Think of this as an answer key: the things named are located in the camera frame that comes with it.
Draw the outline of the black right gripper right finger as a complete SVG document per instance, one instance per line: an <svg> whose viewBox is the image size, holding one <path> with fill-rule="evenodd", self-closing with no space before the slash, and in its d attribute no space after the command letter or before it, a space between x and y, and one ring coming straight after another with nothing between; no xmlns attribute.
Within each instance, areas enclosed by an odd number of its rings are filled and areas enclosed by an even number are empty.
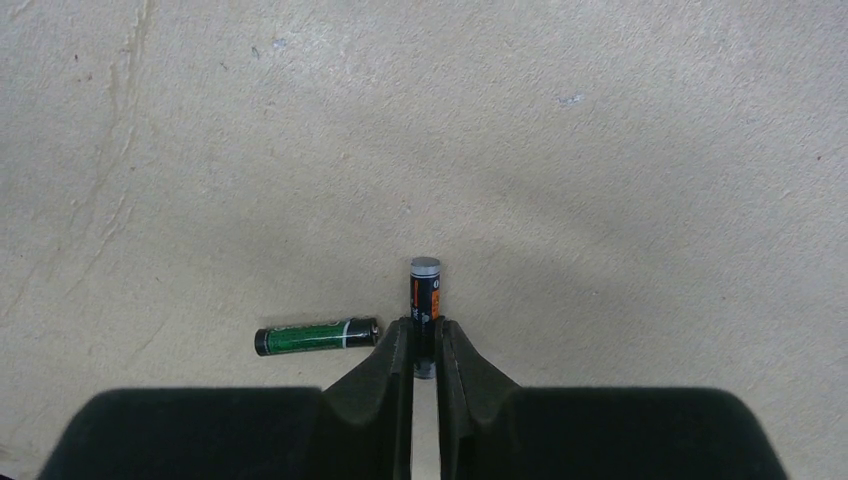
<svg viewBox="0 0 848 480"><path fill-rule="evenodd" d="M436 334L445 479L782 479L733 394L693 387L523 387L460 325Z"/></svg>

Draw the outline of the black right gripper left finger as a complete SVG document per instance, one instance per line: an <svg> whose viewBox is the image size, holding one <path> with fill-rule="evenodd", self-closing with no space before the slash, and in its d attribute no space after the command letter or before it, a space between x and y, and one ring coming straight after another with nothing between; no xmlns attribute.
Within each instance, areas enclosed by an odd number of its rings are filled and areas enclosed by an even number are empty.
<svg viewBox="0 0 848 480"><path fill-rule="evenodd" d="M392 322L326 389L115 389L90 399L44 479L407 479L413 328Z"/></svg>

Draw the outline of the black orange AAA battery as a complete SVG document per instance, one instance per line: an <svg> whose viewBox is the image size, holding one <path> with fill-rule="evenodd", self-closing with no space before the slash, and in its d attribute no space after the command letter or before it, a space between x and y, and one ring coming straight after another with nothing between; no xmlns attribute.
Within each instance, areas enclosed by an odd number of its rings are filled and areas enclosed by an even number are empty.
<svg viewBox="0 0 848 480"><path fill-rule="evenodd" d="M433 379L435 330L440 317L441 262L433 257L415 257L410 262L410 317L414 330L414 375Z"/></svg>

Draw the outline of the green black AAA battery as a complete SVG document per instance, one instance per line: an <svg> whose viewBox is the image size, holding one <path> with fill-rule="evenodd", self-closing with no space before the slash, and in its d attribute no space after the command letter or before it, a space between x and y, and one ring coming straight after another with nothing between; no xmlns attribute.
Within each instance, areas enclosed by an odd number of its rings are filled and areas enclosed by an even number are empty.
<svg viewBox="0 0 848 480"><path fill-rule="evenodd" d="M254 335L259 356L373 347L380 338L377 319L347 318L310 325L263 328Z"/></svg>

